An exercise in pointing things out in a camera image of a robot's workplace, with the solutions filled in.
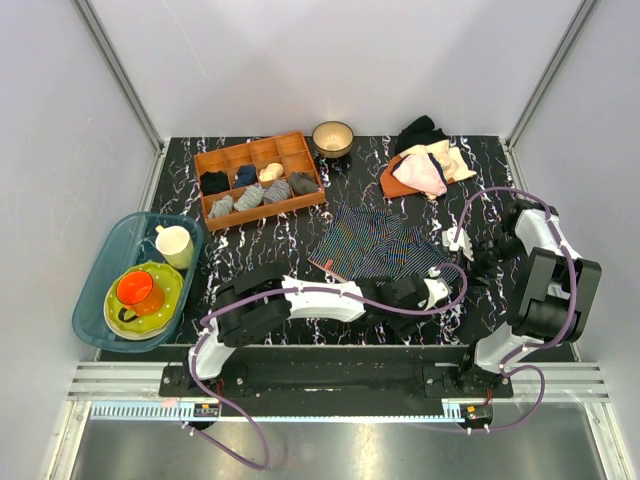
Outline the blue striped underwear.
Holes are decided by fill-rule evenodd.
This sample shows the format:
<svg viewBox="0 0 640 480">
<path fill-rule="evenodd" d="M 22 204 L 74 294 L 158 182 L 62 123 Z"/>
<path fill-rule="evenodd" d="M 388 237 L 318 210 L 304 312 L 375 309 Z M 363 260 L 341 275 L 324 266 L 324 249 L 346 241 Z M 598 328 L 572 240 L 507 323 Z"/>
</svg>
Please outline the blue striped underwear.
<svg viewBox="0 0 640 480">
<path fill-rule="evenodd" d="M 450 258 L 400 216 L 343 204 L 308 260 L 341 281 L 352 281 L 426 278 Z"/>
</svg>

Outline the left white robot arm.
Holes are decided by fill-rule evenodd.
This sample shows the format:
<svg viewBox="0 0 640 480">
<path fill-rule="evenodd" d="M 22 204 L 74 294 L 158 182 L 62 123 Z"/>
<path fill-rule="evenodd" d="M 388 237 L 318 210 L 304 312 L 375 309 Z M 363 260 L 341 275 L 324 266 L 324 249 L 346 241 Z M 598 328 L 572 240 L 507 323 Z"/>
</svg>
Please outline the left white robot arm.
<svg viewBox="0 0 640 480">
<path fill-rule="evenodd" d="M 291 320 L 325 318 L 344 324 L 402 325 L 435 305 L 437 282 L 416 274 L 326 284 L 272 274 L 246 274 L 221 286 L 214 311 L 191 348 L 181 384 L 196 396 L 208 394 L 235 350 L 258 343 Z"/>
</svg>

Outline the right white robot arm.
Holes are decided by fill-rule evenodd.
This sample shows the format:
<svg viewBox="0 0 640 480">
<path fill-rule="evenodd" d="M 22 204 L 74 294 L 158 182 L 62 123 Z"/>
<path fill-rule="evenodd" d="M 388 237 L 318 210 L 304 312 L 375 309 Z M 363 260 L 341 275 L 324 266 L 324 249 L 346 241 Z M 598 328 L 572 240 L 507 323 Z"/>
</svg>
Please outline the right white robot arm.
<svg viewBox="0 0 640 480">
<path fill-rule="evenodd" d="M 454 384 L 466 396 L 497 385 L 513 364 L 538 350 L 577 341 L 586 326 L 602 275 L 599 263 L 583 258 L 567 242 L 557 211 L 517 200 L 503 213 L 501 227 L 465 254 L 469 283 L 487 286 L 497 268 L 523 258 L 506 320 L 471 344 L 454 371 Z"/>
</svg>

